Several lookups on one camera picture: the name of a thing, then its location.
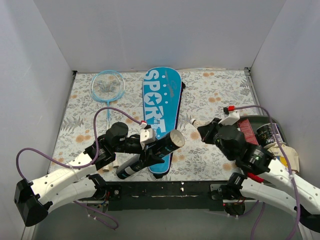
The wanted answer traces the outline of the white feather shuttlecock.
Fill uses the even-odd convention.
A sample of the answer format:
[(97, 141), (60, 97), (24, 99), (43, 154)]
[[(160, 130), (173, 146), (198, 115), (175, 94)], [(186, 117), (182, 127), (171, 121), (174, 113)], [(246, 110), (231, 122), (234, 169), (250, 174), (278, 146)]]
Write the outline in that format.
[(185, 139), (181, 133), (173, 133), (171, 139), (172, 142), (179, 148), (183, 147), (185, 144)]
[(199, 127), (206, 126), (208, 123), (206, 121), (198, 120), (198, 119), (191, 119), (190, 124), (193, 125), (196, 129)]

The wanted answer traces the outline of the black shuttlecock tube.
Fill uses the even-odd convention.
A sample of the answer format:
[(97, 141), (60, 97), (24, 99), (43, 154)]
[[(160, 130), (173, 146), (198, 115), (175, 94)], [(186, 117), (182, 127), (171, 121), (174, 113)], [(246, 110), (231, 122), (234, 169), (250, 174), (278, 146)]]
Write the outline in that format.
[(161, 139), (157, 139), (140, 154), (134, 155), (116, 170), (116, 175), (124, 180), (131, 175), (156, 164), (162, 164), (163, 158), (185, 145), (182, 133), (173, 129)]

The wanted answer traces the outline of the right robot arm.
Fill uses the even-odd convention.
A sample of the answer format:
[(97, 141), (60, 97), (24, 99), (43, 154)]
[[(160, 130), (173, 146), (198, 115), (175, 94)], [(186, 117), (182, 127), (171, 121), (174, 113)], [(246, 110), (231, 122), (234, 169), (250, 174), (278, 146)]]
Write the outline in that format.
[(222, 199), (252, 198), (293, 216), (308, 229), (320, 231), (320, 190), (299, 175), (290, 173), (273, 154), (246, 141), (233, 125), (191, 120), (202, 142), (215, 145), (243, 173), (233, 173), (225, 185), (214, 190)]

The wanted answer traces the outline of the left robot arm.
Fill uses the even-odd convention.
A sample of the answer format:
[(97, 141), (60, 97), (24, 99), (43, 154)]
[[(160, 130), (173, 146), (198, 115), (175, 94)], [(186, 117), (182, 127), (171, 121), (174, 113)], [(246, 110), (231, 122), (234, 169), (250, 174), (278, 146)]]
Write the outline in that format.
[(156, 132), (143, 124), (139, 134), (128, 136), (129, 128), (116, 122), (105, 134), (81, 152), (67, 167), (16, 184), (14, 203), (27, 227), (44, 220), (53, 210), (82, 199), (105, 200), (112, 196), (109, 186), (97, 173), (116, 159), (117, 153), (139, 154), (150, 159), (147, 147), (156, 143)]

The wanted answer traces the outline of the red snack packet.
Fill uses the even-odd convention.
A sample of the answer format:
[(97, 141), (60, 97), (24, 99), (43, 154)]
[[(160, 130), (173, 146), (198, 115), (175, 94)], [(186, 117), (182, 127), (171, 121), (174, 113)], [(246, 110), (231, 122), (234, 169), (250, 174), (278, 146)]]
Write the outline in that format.
[(237, 123), (240, 131), (244, 134), (246, 142), (254, 145), (259, 145), (256, 135), (252, 129), (250, 121), (248, 119), (240, 120)]

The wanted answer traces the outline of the metal tray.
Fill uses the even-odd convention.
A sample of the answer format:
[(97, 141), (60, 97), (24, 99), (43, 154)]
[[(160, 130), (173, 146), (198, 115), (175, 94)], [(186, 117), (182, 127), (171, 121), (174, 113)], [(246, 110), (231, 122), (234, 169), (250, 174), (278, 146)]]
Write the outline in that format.
[(241, 117), (236, 125), (244, 133), (244, 138), (248, 143), (264, 147), (285, 167), (288, 167), (284, 157), (286, 155), (292, 171), (299, 173), (299, 155), (295, 149), (288, 146), (282, 129), (275, 120), (270, 123), (266, 116), (250, 115)]

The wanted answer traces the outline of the dark paper cup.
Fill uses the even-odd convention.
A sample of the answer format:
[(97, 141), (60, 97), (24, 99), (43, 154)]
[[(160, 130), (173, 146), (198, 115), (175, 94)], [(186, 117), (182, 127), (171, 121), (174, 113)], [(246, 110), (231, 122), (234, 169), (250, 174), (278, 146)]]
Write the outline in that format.
[(277, 123), (264, 124), (256, 130), (256, 133), (260, 145), (265, 149), (273, 147), (277, 143), (277, 140), (280, 144), (286, 144), (286, 141)]

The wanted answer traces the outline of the floral table cloth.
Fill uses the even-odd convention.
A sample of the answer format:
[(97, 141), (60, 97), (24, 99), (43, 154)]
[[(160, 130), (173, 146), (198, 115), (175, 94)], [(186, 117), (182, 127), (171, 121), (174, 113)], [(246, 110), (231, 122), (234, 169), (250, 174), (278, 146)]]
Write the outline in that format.
[[(250, 84), (242, 70), (236, 71), (180, 71), (186, 87), (182, 92), (177, 128), (185, 138), (185, 145), (173, 153), (171, 167), (163, 181), (221, 181), (229, 179), (238, 169), (214, 145), (201, 141), (191, 119), (211, 121), (222, 118), (223, 108), (241, 106), (242, 116), (258, 115)], [(60, 127), (49, 171), (73, 160), (94, 141), (93, 127), (103, 134), (107, 127), (103, 103), (91, 98), (93, 75), (77, 73), (66, 112)]]

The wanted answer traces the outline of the blue sport racket cover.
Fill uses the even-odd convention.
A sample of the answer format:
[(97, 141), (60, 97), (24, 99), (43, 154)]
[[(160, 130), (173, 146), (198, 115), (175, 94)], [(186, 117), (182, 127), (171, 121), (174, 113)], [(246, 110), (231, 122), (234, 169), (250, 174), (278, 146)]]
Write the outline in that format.
[(164, 66), (150, 69), (142, 81), (143, 119), (155, 131), (161, 143), (158, 156), (164, 160), (148, 167), (157, 179), (168, 174), (172, 152), (178, 148), (171, 141), (170, 133), (178, 125), (184, 87), (180, 74)]

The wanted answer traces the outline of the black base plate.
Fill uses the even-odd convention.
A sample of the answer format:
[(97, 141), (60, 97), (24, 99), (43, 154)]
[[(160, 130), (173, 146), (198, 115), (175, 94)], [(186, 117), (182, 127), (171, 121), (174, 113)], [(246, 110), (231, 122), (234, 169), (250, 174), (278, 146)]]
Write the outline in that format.
[(124, 210), (209, 210), (223, 211), (227, 205), (242, 205), (240, 199), (223, 199), (214, 194), (219, 181), (110, 181), (109, 211)]

